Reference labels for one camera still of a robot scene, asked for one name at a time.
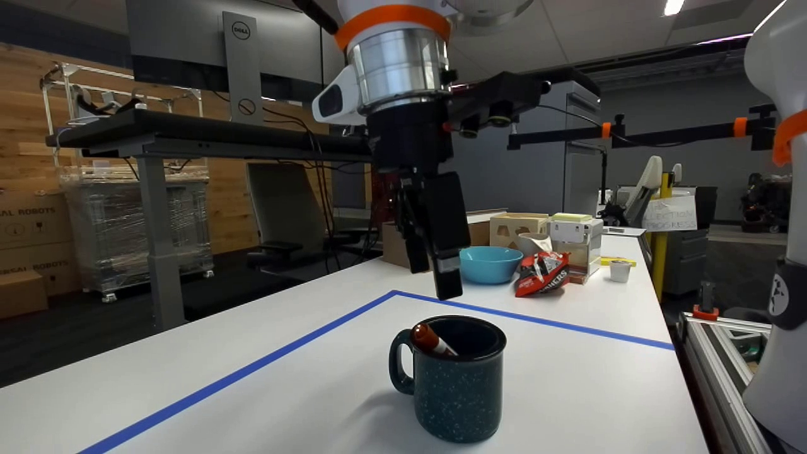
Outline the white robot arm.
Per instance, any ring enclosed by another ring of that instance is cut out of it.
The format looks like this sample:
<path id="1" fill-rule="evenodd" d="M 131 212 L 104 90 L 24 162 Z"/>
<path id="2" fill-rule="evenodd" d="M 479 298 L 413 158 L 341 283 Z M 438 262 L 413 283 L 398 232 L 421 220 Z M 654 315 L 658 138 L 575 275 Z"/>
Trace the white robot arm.
<path id="1" fill-rule="evenodd" d="M 408 269 L 432 271 L 438 300 L 462 293 L 459 249 L 470 245 L 451 134 L 510 126 L 541 104 L 544 83 L 496 72 L 462 85 L 449 62 L 455 18 L 515 15 L 525 4 L 485 0 L 339 0 L 334 18 L 315 0 L 293 0 L 339 44 L 345 64 L 314 99 L 314 117 L 364 126 L 372 164 L 391 173 L 393 222 Z"/>

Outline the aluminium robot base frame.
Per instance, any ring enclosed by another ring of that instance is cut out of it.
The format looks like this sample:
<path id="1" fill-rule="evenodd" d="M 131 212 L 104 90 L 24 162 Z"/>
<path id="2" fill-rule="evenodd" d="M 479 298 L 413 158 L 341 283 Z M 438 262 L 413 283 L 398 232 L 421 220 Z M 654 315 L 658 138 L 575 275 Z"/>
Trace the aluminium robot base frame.
<path id="1" fill-rule="evenodd" d="M 768 338 L 768 322 L 684 315 L 684 356 L 711 454 L 784 454 L 745 402 Z"/>

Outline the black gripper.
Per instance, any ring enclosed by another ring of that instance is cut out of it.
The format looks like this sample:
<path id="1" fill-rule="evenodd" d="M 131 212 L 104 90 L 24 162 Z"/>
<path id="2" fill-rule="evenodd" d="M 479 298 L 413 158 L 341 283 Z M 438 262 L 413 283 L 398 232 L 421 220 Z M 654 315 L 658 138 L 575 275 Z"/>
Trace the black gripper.
<path id="1" fill-rule="evenodd" d="M 451 157 L 449 114 L 445 101 L 393 105 L 369 116 L 369 148 L 380 172 L 435 173 Z M 456 172 L 438 173 L 425 183 L 428 222 L 428 251 L 435 259 L 436 298 L 462 293 L 459 249 L 470 245 L 466 208 Z M 413 178 L 398 183 L 398 230 L 406 242 L 408 266 L 428 269 L 421 232 L 418 186 Z"/>

